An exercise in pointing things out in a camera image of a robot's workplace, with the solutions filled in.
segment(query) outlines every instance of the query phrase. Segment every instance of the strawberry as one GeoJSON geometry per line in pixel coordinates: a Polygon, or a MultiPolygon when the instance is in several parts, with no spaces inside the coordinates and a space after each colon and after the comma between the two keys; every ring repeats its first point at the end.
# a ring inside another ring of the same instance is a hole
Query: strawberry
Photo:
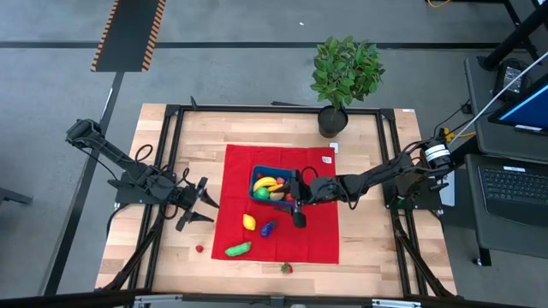
{"type": "Polygon", "coordinates": [[[284,263],[282,265],[282,273],[284,274],[291,274],[293,273],[293,267],[289,263],[284,263]]]}

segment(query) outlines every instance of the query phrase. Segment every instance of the computer monitor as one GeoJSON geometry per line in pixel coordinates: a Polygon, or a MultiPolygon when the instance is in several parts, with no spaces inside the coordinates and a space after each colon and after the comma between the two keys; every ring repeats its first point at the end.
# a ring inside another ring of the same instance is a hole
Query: computer monitor
{"type": "Polygon", "coordinates": [[[548,133],[548,74],[523,97],[495,111],[489,121],[529,133],[548,133]]]}

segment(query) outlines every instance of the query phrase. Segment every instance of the keyboard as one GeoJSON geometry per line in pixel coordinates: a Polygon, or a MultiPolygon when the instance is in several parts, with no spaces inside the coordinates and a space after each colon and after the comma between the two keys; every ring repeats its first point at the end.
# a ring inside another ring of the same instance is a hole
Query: keyboard
{"type": "Polygon", "coordinates": [[[485,199],[548,205],[548,173],[504,166],[479,166],[485,199]]]}

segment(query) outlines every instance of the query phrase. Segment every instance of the red cloth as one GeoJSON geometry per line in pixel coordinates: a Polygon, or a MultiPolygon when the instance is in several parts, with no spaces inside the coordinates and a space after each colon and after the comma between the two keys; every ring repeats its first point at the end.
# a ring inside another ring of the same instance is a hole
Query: red cloth
{"type": "MultiPolygon", "coordinates": [[[[303,208],[307,227],[296,228],[288,213],[275,210],[275,205],[253,201],[249,195],[251,173],[255,165],[303,170],[314,167],[319,175],[335,175],[335,153],[332,148],[277,148],[228,145],[224,158],[223,187],[217,216],[211,257],[221,260],[255,260],[276,262],[309,262],[338,264],[339,228],[337,203],[310,205],[303,208]],[[322,157],[330,157],[324,163],[322,157]],[[243,227],[243,214],[257,222],[254,231],[243,227]],[[260,236],[260,229],[275,220],[269,237],[260,236]],[[251,241],[251,250],[237,257],[224,251],[251,241]]],[[[305,172],[305,182],[314,177],[305,172]]]]}

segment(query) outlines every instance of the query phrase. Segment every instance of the blue basket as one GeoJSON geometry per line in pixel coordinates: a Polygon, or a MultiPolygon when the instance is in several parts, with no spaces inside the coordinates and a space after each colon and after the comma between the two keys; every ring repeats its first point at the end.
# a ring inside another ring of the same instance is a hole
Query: blue basket
{"type": "Polygon", "coordinates": [[[280,169],[266,166],[253,167],[253,172],[251,173],[251,183],[249,184],[249,197],[261,203],[273,204],[278,206],[292,206],[293,204],[287,201],[264,200],[253,197],[253,184],[255,184],[255,182],[258,180],[257,174],[262,174],[263,176],[271,176],[275,179],[281,177],[282,179],[287,181],[291,177],[292,171],[293,170],[291,169],[280,169]]]}

